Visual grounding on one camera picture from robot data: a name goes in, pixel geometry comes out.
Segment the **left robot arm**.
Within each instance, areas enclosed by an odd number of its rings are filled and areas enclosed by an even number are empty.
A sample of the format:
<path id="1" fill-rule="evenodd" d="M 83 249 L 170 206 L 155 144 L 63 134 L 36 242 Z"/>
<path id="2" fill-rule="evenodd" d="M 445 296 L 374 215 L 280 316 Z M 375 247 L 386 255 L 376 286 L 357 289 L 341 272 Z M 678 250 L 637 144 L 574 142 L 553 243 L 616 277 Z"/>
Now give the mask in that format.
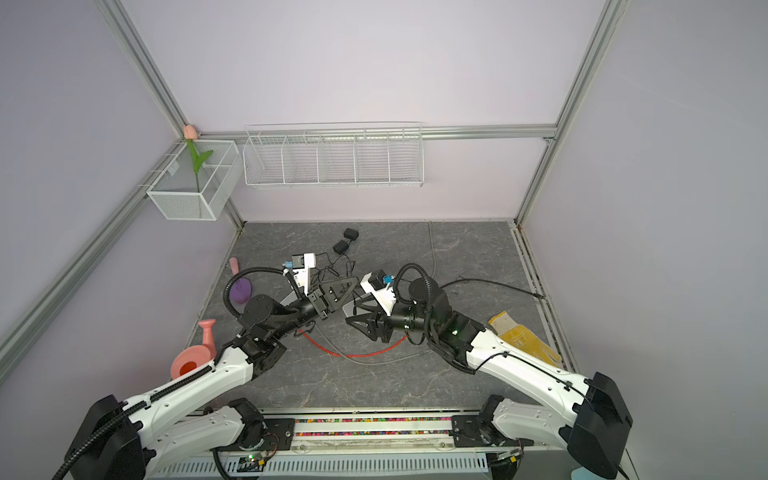
<path id="1" fill-rule="evenodd" d="M 289 269 L 280 273 L 297 296 L 293 302 L 252 295 L 243 309 L 230 310 L 241 330 L 212 359 L 143 394 L 95 402 L 55 478 L 146 479 L 207 450 L 262 448 L 273 434 L 249 400 L 233 400 L 202 417 L 193 412 L 270 370 L 286 351 L 285 336 L 340 310 L 359 284 L 352 276 L 311 288 Z"/>

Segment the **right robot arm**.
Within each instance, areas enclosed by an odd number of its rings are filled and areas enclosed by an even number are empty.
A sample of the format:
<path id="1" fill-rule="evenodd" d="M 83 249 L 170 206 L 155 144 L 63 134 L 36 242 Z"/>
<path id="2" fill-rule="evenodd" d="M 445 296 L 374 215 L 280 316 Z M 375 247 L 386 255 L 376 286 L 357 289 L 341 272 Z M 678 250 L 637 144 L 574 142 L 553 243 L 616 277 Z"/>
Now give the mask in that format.
<path id="1" fill-rule="evenodd" d="M 600 478 L 629 475 L 625 451 L 633 419 L 611 377 L 600 372 L 586 377 L 523 352 L 454 309 L 446 292 L 419 265 L 407 264 L 402 270 L 418 274 L 406 295 L 399 292 L 400 275 L 366 274 L 363 294 L 343 307 L 347 324 L 373 341 L 388 342 L 396 330 L 418 333 L 451 367 L 490 375 L 541 405 L 541 412 L 527 415 L 509 399 L 490 397 L 477 421 L 492 439 L 525 438 L 562 447 Z"/>

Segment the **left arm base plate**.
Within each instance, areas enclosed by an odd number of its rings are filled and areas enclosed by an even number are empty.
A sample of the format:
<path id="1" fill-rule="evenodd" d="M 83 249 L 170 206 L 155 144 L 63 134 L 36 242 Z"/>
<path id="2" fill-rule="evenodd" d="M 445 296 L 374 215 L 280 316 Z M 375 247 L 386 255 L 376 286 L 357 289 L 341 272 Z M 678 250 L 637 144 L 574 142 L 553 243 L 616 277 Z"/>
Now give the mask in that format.
<path id="1" fill-rule="evenodd" d="M 266 418 L 247 424 L 236 445 L 242 450 L 287 451 L 291 448 L 295 418 Z"/>

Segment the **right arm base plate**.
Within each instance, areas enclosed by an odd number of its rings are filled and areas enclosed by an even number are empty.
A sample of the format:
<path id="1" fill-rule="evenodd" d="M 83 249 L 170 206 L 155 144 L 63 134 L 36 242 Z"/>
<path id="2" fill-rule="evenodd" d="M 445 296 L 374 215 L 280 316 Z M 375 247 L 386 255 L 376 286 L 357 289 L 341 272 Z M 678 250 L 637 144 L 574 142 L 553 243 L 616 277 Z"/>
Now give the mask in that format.
<path id="1" fill-rule="evenodd" d="M 522 441 L 500 433 L 479 415 L 451 417 L 451 435 L 456 447 L 522 447 Z"/>

